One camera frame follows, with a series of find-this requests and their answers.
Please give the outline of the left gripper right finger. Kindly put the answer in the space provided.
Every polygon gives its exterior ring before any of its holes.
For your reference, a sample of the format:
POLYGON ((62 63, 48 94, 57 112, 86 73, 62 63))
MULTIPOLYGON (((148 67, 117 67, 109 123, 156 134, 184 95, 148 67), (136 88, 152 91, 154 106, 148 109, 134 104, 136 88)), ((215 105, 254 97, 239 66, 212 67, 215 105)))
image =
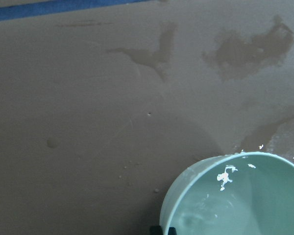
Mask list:
POLYGON ((168 235, 177 235, 176 229, 174 227, 169 227, 168 235))

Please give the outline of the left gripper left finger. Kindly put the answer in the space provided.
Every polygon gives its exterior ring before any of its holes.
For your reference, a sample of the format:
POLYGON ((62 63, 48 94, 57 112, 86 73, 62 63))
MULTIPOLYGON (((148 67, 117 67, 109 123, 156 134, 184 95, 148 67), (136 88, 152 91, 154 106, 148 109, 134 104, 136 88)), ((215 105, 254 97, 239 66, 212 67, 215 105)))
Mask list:
POLYGON ((162 235, 162 228, 160 225, 150 226, 149 228, 150 235, 162 235))

